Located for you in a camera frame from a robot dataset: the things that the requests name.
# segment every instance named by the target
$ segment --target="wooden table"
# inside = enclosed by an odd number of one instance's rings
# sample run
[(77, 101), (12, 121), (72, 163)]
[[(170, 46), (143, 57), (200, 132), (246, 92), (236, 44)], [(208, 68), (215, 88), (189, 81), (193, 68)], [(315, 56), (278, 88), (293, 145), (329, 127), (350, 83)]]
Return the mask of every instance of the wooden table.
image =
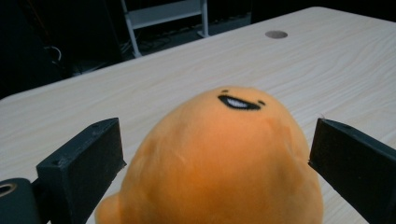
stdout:
[[(274, 30), (288, 36), (265, 35)], [(317, 118), (325, 117), (396, 147), (396, 24), (312, 7), (0, 101), (0, 178), (33, 181), (35, 166), (53, 150), (114, 117), (129, 161), (172, 108), (222, 85), (273, 94), (309, 144)], [(125, 171), (107, 194), (119, 189)], [(320, 181), (323, 223), (366, 223)]]

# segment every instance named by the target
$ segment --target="hole in table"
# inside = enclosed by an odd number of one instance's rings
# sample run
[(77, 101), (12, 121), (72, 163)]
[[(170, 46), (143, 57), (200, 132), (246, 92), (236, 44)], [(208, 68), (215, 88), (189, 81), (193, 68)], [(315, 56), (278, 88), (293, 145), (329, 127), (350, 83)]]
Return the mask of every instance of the hole in table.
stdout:
[(268, 31), (265, 33), (265, 35), (273, 39), (281, 39), (288, 36), (288, 34), (284, 31)]

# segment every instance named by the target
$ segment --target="stuffed toy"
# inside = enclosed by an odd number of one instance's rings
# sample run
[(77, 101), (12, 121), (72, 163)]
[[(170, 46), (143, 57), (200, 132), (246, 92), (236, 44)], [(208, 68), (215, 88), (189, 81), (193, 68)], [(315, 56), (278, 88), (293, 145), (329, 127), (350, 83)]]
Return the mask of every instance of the stuffed toy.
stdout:
[(269, 94), (222, 87), (199, 94), (146, 136), (98, 224), (321, 223), (309, 147)]

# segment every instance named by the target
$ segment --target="dark background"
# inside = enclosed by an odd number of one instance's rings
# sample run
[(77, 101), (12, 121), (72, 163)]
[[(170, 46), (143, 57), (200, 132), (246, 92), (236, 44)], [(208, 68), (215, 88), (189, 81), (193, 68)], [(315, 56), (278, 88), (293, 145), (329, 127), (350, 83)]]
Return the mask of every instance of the dark background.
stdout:
[[(129, 10), (176, 0), (126, 0)], [(251, 22), (307, 7), (329, 7), (396, 21), (394, 7), (381, 1), (207, 0), (209, 22), (251, 12)], [(201, 23), (201, 17), (142, 28), (144, 34)], [(0, 99), (83, 72), (83, 62), (122, 62), (120, 45), (129, 40), (119, 0), (1, 0)]]

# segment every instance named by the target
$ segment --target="screw hole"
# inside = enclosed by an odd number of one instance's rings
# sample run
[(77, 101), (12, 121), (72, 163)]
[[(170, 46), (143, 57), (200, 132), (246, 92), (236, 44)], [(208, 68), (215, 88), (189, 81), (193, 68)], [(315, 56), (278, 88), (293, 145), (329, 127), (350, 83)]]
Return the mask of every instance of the screw hole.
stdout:
[(282, 39), (288, 36), (284, 31), (268, 31), (265, 35), (273, 39)]
[(0, 198), (8, 195), (10, 192), (14, 191), (17, 187), (16, 184), (4, 184), (0, 186)]
[(56, 160), (56, 161), (53, 161), (53, 162), (52, 162), (52, 164), (53, 164), (53, 165), (56, 165), (56, 166), (58, 166), (58, 165), (59, 165), (59, 163), (60, 163), (60, 161), (59, 161), (59, 160)]
[(347, 124), (344, 124), (344, 128), (347, 129), (347, 130), (352, 130), (352, 127), (347, 125)]

